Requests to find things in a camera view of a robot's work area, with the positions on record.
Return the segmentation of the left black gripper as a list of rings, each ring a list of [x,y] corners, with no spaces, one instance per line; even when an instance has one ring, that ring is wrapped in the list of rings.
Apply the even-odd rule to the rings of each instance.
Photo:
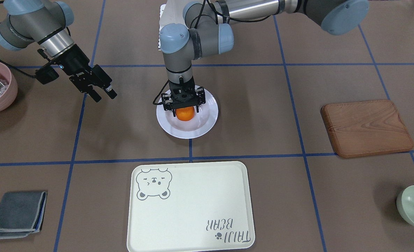
[[[173,117],[176,117],[176,109],[183,107],[193,106],[196,113],[199,113],[200,105],[206,103],[205,89],[202,86],[196,86],[194,81],[186,83],[167,81],[162,91],[167,85],[170,93],[162,92],[162,106],[165,111],[172,111]]]

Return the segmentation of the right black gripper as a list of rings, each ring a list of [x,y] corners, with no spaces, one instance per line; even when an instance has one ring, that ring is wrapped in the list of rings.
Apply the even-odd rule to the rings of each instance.
[[[90,59],[77,46],[72,45],[58,56],[59,66],[74,86],[81,92],[88,94],[96,103],[102,99],[93,87],[97,86],[105,91],[110,99],[115,99],[117,93],[113,89],[110,76],[98,65],[90,67]]]

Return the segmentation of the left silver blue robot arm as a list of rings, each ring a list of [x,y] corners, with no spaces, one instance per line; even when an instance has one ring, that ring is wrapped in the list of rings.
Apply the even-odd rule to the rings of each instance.
[[[166,24],[159,32],[169,93],[161,92],[160,105],[176,117],[189,107],[199,112],[205,89],[196,88],[192,61],[220,55],[234,46],[231,25],[255,23],[279,13],[302,13],[332,35],[357,27],[367,16],[366,0],[204,0],[186,3],[177,12],[182,23]]]

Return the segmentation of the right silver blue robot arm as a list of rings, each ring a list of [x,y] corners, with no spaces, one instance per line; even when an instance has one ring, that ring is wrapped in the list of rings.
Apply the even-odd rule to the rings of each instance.
[[[43,85],[56,80],[56,65],[79,92],[95,102],[101,96],[94,87],[101,88],[111,99],[117,96],[110,76],[99,65],[90,66],[90,59],[69,35],[68,27],[74,22],[69,5],[49,0],[4,0],[2,5],[7,16],[0,22],[0,46],[19,51],[37,43],[38,53],[47,60],[32,78]]]

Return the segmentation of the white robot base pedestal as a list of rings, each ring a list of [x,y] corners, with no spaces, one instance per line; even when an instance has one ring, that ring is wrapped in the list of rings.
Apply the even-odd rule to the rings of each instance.
[[[210,0],[169,0],[161,10],[159,46],[164,55],[196,60],[230,51],[231,26],[220,18]]]

